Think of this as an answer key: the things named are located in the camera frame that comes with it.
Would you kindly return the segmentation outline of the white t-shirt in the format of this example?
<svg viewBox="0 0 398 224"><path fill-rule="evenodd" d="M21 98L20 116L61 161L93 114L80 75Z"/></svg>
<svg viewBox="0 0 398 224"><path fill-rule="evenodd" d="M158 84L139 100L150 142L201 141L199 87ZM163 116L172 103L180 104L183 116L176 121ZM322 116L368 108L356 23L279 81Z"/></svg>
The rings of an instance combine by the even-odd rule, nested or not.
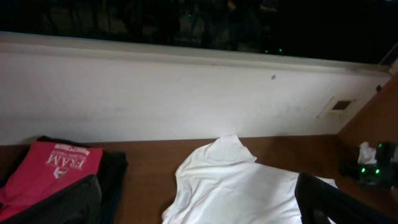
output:
<svg viewBox="0 0 398 224"><path fill-rule="evenodd" d="M294 224L298 173L257 163L236 135L194 150L178 167L166 224Z"/></svg>

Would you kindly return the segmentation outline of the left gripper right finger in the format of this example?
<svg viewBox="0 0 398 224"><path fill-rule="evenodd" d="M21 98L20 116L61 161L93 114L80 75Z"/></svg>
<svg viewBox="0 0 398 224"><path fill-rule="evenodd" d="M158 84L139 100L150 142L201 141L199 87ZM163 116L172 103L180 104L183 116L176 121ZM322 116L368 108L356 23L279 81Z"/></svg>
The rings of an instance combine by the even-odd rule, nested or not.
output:
<svg viewBox="0 0 398 224"><path fill-rule="evenodd" d="M298 175L295 198L303 224L397 224L317 177Z"/></svg>

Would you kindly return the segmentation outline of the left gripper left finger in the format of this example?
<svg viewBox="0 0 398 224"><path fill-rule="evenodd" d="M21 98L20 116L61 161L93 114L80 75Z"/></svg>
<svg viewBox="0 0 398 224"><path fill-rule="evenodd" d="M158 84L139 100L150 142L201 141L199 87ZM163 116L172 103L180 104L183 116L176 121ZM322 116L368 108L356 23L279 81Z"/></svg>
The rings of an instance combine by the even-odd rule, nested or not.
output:
<svg viewBox="0 0 398 224"><path fill-rule="evenodd" d="M96 223L100 205L101 188L97 176L88 175L3 220L1 224Z"/></svg>

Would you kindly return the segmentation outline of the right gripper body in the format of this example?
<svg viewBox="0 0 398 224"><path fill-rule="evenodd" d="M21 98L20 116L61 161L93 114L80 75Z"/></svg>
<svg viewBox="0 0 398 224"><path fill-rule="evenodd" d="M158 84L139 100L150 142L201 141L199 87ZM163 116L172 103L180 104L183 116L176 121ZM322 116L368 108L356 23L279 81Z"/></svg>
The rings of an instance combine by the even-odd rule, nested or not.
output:
<svg viewBox="0 0 398 224"><path fill-rule="evenodd" d="M359 145L357 162L340 164L339 173L362 186L397 188L397 143L379 142L373 148L368 142Z"/></svg>

